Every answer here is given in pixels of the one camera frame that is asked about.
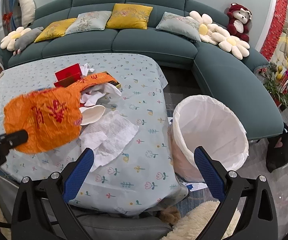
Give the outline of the red white paper cup front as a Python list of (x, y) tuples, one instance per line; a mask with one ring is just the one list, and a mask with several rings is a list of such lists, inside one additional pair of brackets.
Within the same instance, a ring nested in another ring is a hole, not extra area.
[(82, 114), (82, 126), (94, 124), (104, 115), (106, 108), (102, 105), (94, 105), (91, 107), (80, 107)]

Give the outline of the white paper tissue sheet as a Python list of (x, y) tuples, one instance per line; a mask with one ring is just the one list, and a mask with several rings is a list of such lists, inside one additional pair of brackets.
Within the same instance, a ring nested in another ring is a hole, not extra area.
[(94, 152), (91, 172), (115, 160), (139, 131), (119, 111), (103, 115), (94, 124), (89, 124), (79, 136), (81, 150), (90, 148)]

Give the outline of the black bag on floor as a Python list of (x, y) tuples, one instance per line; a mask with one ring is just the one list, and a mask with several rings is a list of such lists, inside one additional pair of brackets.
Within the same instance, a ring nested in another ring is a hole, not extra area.
[(272, 173), (274, 170), (288, 163), (288, 126), (284, 123), (283, 133), (268, 138), (266, 153), (266, 168)]

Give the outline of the light blue cushion left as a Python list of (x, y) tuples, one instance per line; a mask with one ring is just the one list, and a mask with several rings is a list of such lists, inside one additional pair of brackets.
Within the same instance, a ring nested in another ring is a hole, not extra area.
[(105, 29), (111, 11), (91, 11), (79, 14), (75, 22), (66, 29), (65, 35)]

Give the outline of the light blue cushion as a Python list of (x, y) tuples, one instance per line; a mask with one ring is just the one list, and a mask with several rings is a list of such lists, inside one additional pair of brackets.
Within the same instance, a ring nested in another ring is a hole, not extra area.
[(105, 29), (111, 11), (91, 11), (79, 14), (75, 22), (66, 29), (65, 35)]
[(165, 12), (156, 29), (183, 36), (193, 42), (201, 42), (199, 27), (200, 23), (190, 16)]

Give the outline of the red white plush bear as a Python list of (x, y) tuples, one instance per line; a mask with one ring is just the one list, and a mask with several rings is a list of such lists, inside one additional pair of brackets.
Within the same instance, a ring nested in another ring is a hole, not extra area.
[(228, 9), (227, 16), (229, 17), (227, 30), (230, 35), (249, 42), (248, 24), (251, 22), (252, 13), (243, 5), (232, 3)]

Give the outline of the white daisy pillow left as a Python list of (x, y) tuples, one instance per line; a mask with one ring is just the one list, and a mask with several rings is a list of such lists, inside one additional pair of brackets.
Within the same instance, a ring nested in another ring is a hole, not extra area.
[(14, 51), (14, 44), (16, 39), (22, 37), (27, 32), (31, 31), (31, 28), (18, 27), (16, 30), (10, 32), (6, 35), (0, 43), (0, 48), (2, 50)]

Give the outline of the white lined trash bin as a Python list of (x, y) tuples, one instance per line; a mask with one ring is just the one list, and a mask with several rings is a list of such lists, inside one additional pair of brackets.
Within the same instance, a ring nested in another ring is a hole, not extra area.
[(186, 182), (204, 181), (194, 161), (199, 146), (228, 171), (239, 170), (248, 157), (243, 124), (233, 111), (210, 96), (189, 96), (178, 103), (168, 137), (174, 171)]

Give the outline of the white daisy pillow right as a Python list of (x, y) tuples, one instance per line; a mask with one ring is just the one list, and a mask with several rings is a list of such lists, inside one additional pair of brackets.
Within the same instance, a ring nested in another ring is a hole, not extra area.
[(242, 60), (250, 55), (250, 45), (236, 36), (232, 36), (226, 29), (216, 26), (211, 38), (217, 45), (234, 57)]

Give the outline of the white daisy pillow centre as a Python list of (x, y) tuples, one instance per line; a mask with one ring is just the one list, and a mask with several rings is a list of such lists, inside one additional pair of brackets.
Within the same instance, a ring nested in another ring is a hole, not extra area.
[(202, 42), (217, 45), (218, 42), (212, 39), (212, 33), (216, 32), (216, 27), (220, 25), (213, 22), (208, 14), (199, 14), (197, 11), (191, 11), (188, 18), (192, 18), (199, 23), (199, 34)]

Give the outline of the white long plush toy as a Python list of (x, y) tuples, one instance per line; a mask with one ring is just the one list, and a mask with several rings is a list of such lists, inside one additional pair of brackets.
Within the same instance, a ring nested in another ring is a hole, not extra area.
[(36, 5), (34, 0), (18, 0), (21, 9), (21, 24), (28, 27), (35, 19)]

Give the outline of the gold black cigarette box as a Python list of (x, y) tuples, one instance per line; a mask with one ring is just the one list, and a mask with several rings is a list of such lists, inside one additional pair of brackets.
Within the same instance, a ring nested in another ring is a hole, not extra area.
[(115, 78), (113, 78), (112, 75), (110, 75), (107, 71), (105, 71), (105, 73), (112, 78), (112, 80), (109, 81), (110, 84), (112, 84), (113, 86), (115, 86), (118, 89), (120, 89), (122, 87), (121, 84)]

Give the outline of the orange plastic bag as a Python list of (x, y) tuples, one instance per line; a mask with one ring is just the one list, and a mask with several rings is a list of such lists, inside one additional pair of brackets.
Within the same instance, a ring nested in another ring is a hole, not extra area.
[(7, 134), (25, 130), (26, 143), (15, 149), (26, 154), (47, 152), (78, 138), (82, 114), (81, 94), (68, 88), (32, 91), (13, 98), (4, 107)]
[(83, 77), (66, 88), (72, 92), (82, 92), (90, 87), (109, 83), (110, 80), (112, 80), (112, 78), (109, 75), (105, 72), (101, 72)]

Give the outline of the red gift box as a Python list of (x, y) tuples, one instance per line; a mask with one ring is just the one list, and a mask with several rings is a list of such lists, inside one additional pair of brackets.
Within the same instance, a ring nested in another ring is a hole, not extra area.
[(82, 71), (79, 63), (73, 64), (55, 73), (55, 87), (68, 87), (82, 78)]

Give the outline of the cream fluffy stool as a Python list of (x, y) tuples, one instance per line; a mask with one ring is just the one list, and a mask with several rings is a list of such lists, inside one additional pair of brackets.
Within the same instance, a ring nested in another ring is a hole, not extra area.
[(214, 215), (219, 201), (207, 201), (180, 217), (179, 211), (171, 207), (171, 212), (161, 216), (161, 220), (173, 224), (173, 230), (161, 239), (196, 239)]

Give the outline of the yellow cushion centre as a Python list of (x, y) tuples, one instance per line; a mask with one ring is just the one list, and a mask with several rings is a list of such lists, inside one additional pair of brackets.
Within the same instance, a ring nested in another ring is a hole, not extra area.
[(146, 30), (152, 10), (153, 7), (140, 4), (116, 3), (106, 28)]

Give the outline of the grey plush toy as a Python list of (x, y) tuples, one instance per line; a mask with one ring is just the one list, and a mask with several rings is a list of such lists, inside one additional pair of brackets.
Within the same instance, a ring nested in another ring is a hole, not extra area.
[(43, 30), (43, 27), (36, 27), (21, 37), (17, 38), (14, 43), (13, 55), (15, 56), (20, 54), (28, 45), (35, 41), (35, 39), (42, 33)]

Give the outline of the yellow cushion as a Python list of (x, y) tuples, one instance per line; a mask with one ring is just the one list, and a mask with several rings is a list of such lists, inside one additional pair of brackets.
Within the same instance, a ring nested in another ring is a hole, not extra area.
[(106, 28), (146, 30), (152, 10), (153, 7), (140, 4), (116, 3)]
[(77, 20), (77, 18), (52, 22), (39, 34), (39, 36), (34, 40), (34, 43), (63, 37), (68, 27), (72, 25), (75, 20)]

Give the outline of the teal sectional sofa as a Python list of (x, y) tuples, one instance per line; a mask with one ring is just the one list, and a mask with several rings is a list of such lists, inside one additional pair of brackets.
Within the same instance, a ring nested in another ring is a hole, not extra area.
[(268, 65), (255, 49), (239, 60), (219, 47), (204, 42), (190, 42), (157, 25), (165, 12), (188, 16), (195, 10), (211, 16), (225, 27), (228, 17), (194, 0), (55, 0), (36, 10), (34, 27), (46, 27), (55, 21), (78, 16), (82, 12), (111, 11), (115, 4), (140, 4), (152, 7), (147, 29), (107, 29), (70, 34), (28, 46), (20, 56), (0, 49), (5, 67), (13, 67), (48, 57), (84, 53), (142, 54), (160, 66), (188, 68), (203, 94), (229, 107), (239, 118), (249, 140), (274, 137), (283, 131), (283, 119), (274, 100), (255, 76)]

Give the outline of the floral light blue tablecloth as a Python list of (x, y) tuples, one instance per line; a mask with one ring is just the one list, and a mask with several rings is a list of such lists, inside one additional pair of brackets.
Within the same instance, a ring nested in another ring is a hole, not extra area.
[(85, 148), (94, 164), (72, 205), (136, 216), (168, 208), (189, 193), (174, 172), (168, 143), (169, 122), (163, 90), (167, 80), (159, 65), (139, 54), (81, 54), (51, 57), (5, 70), (0, 79), (0, 134), (5, 132), (6, 105), (17, 96), (54, 86), (55, 73), (73, 64), (107, 72), (121, 84), (121, 94), (98, 100), (105, 113), (81, 127), (67, 144), (25, 154), (11, 150), (2, 169), (20, 181), (61, 172)]

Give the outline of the red gold wall screen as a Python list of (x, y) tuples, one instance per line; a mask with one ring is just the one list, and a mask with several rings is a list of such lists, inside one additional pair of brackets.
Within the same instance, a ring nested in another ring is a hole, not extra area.
[(260, 53), (288, 70), (288, 0), (271, 0), (267, 22), (269, 28)]

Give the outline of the potted orchid plants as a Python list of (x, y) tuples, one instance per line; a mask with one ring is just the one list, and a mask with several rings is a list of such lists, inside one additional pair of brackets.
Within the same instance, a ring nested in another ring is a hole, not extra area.
[(270, 62), (257, 70), (265, 89), (282, 111), (288, 107), (288, 70), (282, 65)]

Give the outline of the yellow cushion left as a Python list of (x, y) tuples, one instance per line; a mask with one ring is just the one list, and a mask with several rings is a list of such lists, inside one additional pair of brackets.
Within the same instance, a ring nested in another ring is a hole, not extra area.
[(63, 37), (68, 27), (72, 25), (75, 20), (77, 20), (77, 18), (52, 22), (39, 34), (39, 36), (34, 40), (34, 43)]

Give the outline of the light blue cushion right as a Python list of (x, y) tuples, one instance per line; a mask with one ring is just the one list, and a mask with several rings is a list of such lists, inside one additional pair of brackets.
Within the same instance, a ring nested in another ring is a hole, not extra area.
[(183, 36), (193, 42), (201, 42), (199, 27), (200, 23), (190, 16), (165, 12), (156, 29)]

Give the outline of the white daisy pillow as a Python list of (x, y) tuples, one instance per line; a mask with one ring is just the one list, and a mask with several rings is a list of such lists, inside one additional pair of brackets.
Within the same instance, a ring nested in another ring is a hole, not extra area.
[(14, 44), (16, 39), (22, 37), (27, 32), (31, 31), (31, 28), (18, 27), (16, 30), (10, 32), (6, 35), (0, 43), (0, 48), (2, 50), (14, 51)]
[(250, 45), (236, 36), (232, 36), (226, 29), (216, 26), (211, 38), (217, 45), (234, 57), (242, 60), (250, 55)]
[(216, 32), (216, 27), (220, 25), (213, 22), (208, 14), (199, 14), (197, 11), (191, 11), (188, 18), (192, 18), (199, 23), (199, 34), (202, 42), (217, 45), (218, 42), (212, 39), (212, 33)]

